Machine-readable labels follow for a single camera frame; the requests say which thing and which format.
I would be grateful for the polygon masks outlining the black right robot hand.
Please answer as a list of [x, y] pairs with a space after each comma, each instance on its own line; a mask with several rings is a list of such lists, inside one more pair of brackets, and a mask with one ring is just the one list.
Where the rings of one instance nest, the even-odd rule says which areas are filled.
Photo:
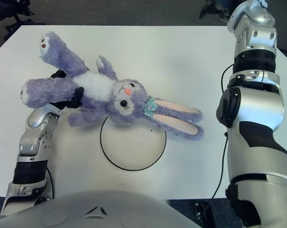
[[199, 19], [206, 15], [218, 15], [223, 22], [227, 23], [233, 11], [241, 3], [241, 0], [207, 0], [200, 11]]

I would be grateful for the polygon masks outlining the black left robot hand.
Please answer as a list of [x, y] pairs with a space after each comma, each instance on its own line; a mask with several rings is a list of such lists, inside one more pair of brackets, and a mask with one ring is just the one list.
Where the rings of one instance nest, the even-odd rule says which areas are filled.
[[[66, 73], [62, 70], [58, 70], [57, 72], [52, 74], [50, 77], [51, 78], [65, 78]], [[70, 101], [62, 101], [62, 102], [50, 103], [50, 104], [60, 110], [63, 110], [65, 107], [76, 109], [82, 104], [81, 99], [83, 97], [83, 93], [84, 93], [84, 88], [79, 87], [75, 90], [74, 95]]]

